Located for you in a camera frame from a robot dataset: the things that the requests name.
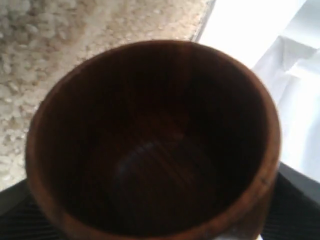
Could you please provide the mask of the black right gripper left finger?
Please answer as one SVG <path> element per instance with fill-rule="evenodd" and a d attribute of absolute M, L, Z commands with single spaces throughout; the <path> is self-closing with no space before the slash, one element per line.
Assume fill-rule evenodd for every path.
<path fill-rule="evenodd" d="M 24 179 L 0 192 L 2 240 L 58 240 L 59 234 L 45 218 Z"/>

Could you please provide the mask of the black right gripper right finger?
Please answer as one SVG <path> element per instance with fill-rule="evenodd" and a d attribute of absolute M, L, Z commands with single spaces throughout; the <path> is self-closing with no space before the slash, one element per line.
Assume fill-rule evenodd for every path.
<path fill-rule="evenodd" d="M 319 240 L 320 184 L 281 163 L 261 237 Z"/>

